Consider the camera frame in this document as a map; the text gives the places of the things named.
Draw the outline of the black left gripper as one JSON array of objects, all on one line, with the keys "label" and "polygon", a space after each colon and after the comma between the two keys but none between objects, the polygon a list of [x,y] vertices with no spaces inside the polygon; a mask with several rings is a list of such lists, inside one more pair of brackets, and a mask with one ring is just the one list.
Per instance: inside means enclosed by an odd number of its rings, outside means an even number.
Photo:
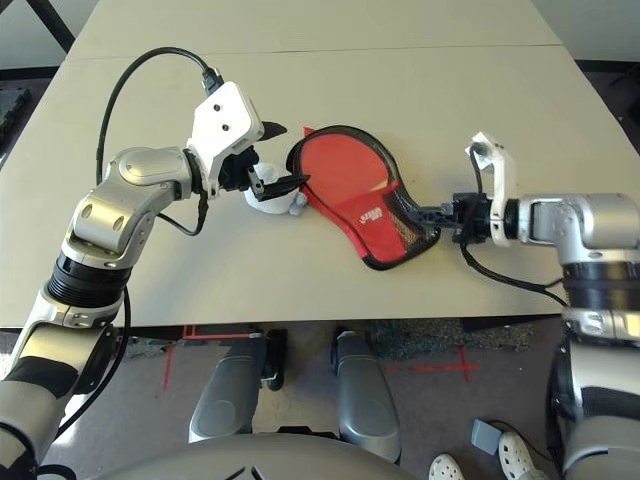
[{"label": "black left gripper", "polygon": [[[277,122],[263,121],[262,125],[263,141],[288,132],[285,126]],[[258,162],[259,156],[253,146],[239,154],[227,156],[221,166],[221,188],[225,191],[251,190],[259,201],[267,201],[286,196],[310,179],[310,175],[288,175],[264,184],[255,170]]]}]

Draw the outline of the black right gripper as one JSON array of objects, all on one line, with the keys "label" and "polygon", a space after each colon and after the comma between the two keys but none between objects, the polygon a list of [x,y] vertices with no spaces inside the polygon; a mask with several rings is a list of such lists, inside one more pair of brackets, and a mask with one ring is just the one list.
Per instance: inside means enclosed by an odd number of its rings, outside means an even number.
[{"label": "black right gripper", "polygon": [[473,245],[485,243],[491,236],[490,208],[491,200],[484,193],[455,193],[451,202],[420,206],[416,211],[421,225],[452,228],[453,243]]}]

